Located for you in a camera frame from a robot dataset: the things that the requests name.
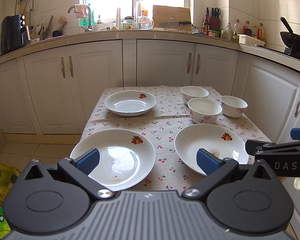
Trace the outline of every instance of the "blue gripper pad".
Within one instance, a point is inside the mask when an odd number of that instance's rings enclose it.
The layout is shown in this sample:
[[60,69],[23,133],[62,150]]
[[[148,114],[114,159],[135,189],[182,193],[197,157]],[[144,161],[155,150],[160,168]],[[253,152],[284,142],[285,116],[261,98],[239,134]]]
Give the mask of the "blue gripper pad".
[[223,160],[203,148],[197,152],[197,164],[207,175],[219,169],[224,163]]
[[92,148],[73,160],[73,165],[82,171],[84,174],[89,175],[91,171],[99,164],[100,153],[98,149]]

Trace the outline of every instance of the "cabinet handle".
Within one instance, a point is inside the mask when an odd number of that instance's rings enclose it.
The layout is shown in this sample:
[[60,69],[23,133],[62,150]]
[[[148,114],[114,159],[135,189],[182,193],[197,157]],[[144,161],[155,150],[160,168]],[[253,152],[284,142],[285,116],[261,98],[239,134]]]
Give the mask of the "cabinet handle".
[[297,103],[297,109],[296,109],[296,112],[294,113],[294,117],[297,117],[297,115],[298,115],[299,106],[300,106],[300,99],[299,99],[299,101]]
[[189,53],[189,66],[188,66],[187,74],[190,73],[190,68],[191,68],[191,57],[192,57],[192,54]]
[[73,66],[72,66],[72,57],[69,56],[69,69],[71,72],[71,77],[73,77]]
[[61,71],[62,71],[63,78],[66,78],[65,64],[63,63],[63,57],[61,57]]
[[197,67],[197,71],[195,72],[196,75],[199,74],[199,68],[200,68],[200,66],[201,66],[201,55],[198,54],[198,67]]

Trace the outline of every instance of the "frying pan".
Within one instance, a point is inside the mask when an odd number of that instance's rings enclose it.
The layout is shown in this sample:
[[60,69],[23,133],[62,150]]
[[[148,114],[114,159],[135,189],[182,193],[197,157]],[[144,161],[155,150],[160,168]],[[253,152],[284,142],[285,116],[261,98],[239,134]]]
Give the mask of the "frying pan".
[[292,47],[295,51],[300,52],[300,35],[293,33],[290,25],[288,24],[287,20],[284,17],[280,17],[280,20],[289,31],[289,32],[280,32],[280,36],[283,43],[289,49],[291,49]]

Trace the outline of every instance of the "glass pitcher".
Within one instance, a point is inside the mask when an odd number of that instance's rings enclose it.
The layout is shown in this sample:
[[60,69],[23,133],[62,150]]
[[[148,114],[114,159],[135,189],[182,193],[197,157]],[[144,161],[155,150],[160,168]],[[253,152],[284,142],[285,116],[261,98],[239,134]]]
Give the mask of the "glass pitcher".
[[138,30],[150,30],[154,26],[154,21],[152,18],[138,16],[137,18]]

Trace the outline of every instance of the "metal screw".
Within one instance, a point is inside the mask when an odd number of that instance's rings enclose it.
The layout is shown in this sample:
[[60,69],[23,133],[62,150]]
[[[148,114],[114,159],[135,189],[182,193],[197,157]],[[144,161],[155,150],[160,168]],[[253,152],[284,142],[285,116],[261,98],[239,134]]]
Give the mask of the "metal screw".
[[109,189],[101,189],[97,191],[97,196],[101,198],[111,197],[113,192]]
[[185,190],[185,195],[187,197],[197,197],[200,195],[200,191],[196,188],[189,188]]

